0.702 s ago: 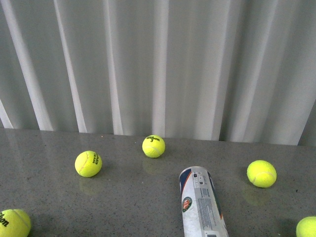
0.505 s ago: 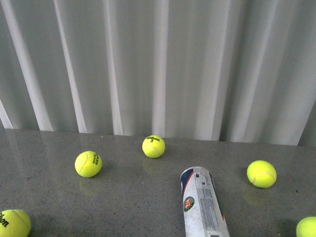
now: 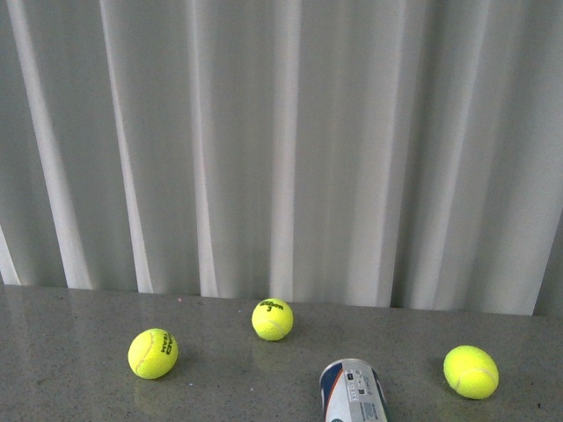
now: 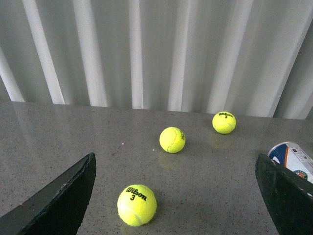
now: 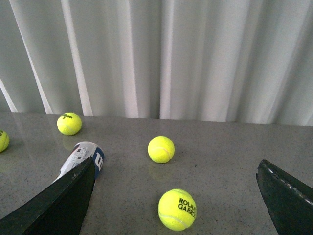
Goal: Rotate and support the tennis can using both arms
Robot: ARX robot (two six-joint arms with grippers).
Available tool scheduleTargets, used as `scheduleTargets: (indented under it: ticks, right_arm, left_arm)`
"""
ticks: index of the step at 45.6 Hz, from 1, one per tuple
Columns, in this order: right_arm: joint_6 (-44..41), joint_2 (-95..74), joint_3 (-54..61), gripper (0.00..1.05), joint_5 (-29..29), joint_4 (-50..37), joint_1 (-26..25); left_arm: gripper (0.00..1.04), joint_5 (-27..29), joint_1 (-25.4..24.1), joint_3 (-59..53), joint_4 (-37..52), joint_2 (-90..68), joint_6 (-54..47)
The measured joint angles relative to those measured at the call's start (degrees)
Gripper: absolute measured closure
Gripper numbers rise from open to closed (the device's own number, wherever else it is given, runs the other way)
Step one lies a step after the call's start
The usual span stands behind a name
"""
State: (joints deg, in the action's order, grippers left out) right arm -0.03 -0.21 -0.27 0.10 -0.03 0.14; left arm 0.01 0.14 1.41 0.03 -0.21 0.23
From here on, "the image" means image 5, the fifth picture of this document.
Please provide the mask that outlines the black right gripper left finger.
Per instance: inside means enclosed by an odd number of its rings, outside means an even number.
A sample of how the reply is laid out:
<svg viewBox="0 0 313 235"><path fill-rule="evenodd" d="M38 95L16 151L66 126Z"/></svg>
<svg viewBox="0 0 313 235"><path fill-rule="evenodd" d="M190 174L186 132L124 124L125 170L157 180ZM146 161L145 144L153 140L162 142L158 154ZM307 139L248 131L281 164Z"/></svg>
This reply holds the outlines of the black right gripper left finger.
<svg viewBox="0 0 313 235"><path fill-rule="evenodd" d="M2 235L78 235L94 187L94 163L87 158L0 220Z"/></svg>

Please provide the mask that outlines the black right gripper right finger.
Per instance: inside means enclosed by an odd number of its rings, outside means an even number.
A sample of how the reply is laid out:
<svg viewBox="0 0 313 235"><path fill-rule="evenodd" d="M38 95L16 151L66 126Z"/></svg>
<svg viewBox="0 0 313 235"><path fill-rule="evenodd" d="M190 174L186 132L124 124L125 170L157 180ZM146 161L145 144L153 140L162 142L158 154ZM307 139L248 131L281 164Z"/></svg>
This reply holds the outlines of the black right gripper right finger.
<svg viewBox="0 0 313 235"><path fill-rule="evenodd" d="M256 173L257 184L280 235L313 233L313 189L266 159Z"/></svg>

